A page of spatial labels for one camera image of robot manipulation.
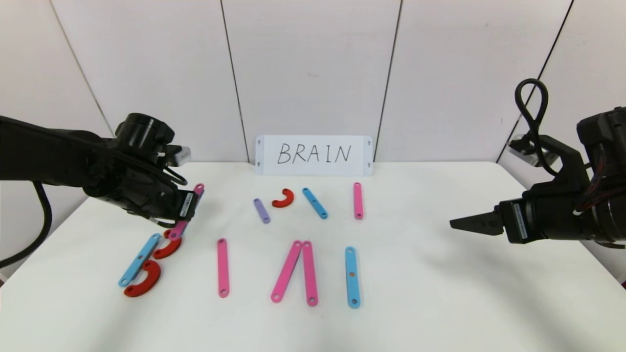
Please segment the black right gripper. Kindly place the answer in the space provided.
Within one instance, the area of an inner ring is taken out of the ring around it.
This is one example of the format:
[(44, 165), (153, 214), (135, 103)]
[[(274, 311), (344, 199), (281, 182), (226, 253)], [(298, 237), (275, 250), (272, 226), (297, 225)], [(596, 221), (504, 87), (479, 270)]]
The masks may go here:
[(452, 219), (452, 229), (498, 236), (507, 232), (510, 243), (531, 243), (543, 239), (579, 241), (581, 219), (573, 215), (568, 196), (532, 195), (500, 202), (491, 212)]

